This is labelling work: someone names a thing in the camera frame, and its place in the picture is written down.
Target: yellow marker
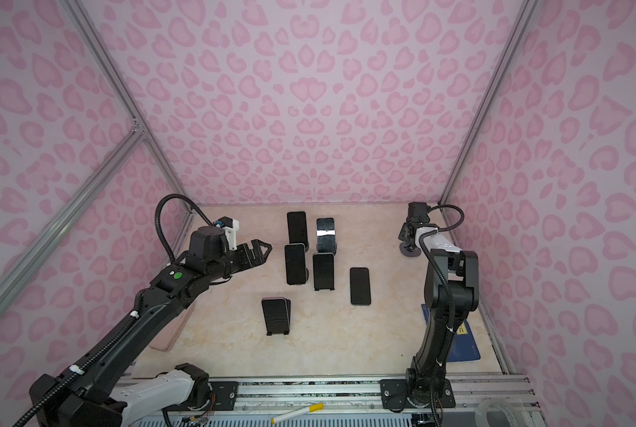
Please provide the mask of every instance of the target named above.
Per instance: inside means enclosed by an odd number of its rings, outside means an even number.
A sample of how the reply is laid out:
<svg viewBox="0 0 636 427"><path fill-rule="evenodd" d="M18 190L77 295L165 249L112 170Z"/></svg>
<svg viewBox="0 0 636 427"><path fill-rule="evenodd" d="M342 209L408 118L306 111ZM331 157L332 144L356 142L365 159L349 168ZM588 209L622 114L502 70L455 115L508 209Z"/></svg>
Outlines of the yellow marker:
<svg viewBox="0 0 636 427"><path fill-rule="evenodd" d="M290 418L298 417L299 415L303 415L305 413L320 411L321 409L322 409L322 403L316 403L315 405L311 405L306 408L301 408L301 409L297 409L296 411L278 415L277 417L271 420L271 424L277 424L281 421L289 420Z"/></svg>

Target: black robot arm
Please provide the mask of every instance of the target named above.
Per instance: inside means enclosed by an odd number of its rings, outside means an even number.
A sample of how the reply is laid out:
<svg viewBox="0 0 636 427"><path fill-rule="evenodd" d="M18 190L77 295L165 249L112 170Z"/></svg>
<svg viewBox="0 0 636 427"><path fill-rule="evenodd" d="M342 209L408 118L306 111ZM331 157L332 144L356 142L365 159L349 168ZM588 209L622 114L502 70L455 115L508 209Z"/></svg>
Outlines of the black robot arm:
<svg viewBox="0 0 636 427"><path fill-rule="evenodd" d="M221 228L195 231L189 251L136 295L133 311L100 343L57 378L44 374L32 384L33 408L15 426L23 426L26 416L36 412L41 426L120 426L125 404L109 395L130 363L216 280L262 265L271 250L270 244L255 239L251 248L244 243L230 251Z"/></svg>
<svg viewBox="0 0 636 427"><path fill-rule="evenodd" d="M454 313L451 314L450 301L443 291L440 275L431 262L427 266L425 303L429 307L430 319L422 346L406 372L409 395L421 404L429 402L430 391L437 396L441 395L452 339L469 312L474 312L479 304L477 254L471 251L452 253L441 249L432 249L429 252L444 277L448 277L450 268L462 280L447 281L454 302Z"/></svg>
<svg viewBox="0 0 636 427"><path fill-rule="evenodd" d="M460 218L455 224L441 228L430 222L429 213L434 209L456 210ZM462 251L448 242L439 233L459 226L465 215L453 205L427 206L423 202L408 205L408 218L401 227L399 240L401 252L406 256L424 253L427 260L425 279L425 303L430 310L430 319L425 330L420 350L413 357L406 371L408 400L418 407L429 404L433 420L440 423L435 410L435 401L442 395L446 382L446 360L455 333L467 319L469 312L479 304L479 272L477 254ZM442 240L444 244L429 249L426 240ZM448 251L438 249L445 247ZM459 280L448 278L449 271Z"/></svg>

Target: metal grille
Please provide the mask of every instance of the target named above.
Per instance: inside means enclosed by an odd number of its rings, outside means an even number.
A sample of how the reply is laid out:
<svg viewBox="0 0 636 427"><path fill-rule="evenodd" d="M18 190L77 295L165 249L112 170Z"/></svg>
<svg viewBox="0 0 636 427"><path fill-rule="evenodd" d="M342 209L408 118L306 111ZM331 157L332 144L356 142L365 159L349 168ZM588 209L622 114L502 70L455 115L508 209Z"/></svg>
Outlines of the metal grille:
<svg viewBox="0 0 636 427"><path fill-rule="evenodd" d="M186 423L174 420L174 427L185 426ZM136 427L165 427L159 415L144 417L135 423ZM412 427L410 414L373 414L373 415L304 415L294 420L276 424L277 427ZM213 415L205 427L273 427L269 415Z"/></svg>

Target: circular base plate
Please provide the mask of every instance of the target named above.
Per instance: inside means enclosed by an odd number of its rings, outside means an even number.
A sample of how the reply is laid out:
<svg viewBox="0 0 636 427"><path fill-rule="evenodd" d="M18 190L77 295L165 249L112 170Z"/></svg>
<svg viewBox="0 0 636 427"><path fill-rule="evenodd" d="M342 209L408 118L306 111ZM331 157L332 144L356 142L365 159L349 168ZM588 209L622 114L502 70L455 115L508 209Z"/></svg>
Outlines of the circular base plate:
<svg viewBox="0 0 636 427"><path fill-rule="evenodd" d="M399 244L399 250L408 258L415 258L416 256L420 256L422 254L422 250L419 247L416 247L411 251L408 249L408 246L405 243Z"/></svg>

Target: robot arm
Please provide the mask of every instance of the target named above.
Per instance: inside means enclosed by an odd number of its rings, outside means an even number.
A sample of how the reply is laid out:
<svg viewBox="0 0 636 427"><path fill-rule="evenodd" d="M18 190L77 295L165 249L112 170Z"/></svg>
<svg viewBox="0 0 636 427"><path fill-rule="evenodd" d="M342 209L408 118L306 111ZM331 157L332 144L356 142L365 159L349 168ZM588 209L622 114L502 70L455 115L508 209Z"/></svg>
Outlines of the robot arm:
<svg viewBox="0 0 636 427"><path fill-rule="evenodd" d="M425 303L430 310L430 319L422 346L406 371L408 398L418 406L427 405L433 396L441 396L453 337L469 312L475 311L479 304L477 254L463 251L440 234L459 225L464 214L455 206L443 205L457 209L461 214L459 223L443 229L431 224L428 215L439 207L410 203L408 218L399 234L404 255L416 256L425 252L429 260ZM449 279L449 272L457 279Z"/></svg>
<svg viewBox="0 0 636 427"><path fill-rule="evenodd" d="M57 378L45 374L32 384L32 410L38 409L40 425L118 427L144 416L148 408L149 413L153 412L152 401L158 402L156 407L183 401L193 408L203 406L210 391L209 375L188 363L177 366L165 378L141 383L141 393L136 394L135 388L133 392L118 389L114 394L112 390L152 338L199 294L216 285L215 280L262 265L271 250L270 244L253 240L251 249L244 243L231 251L222 227L195 231L189 251L162 269L151 286L136 295L133 312L100 343Z"/></svg>

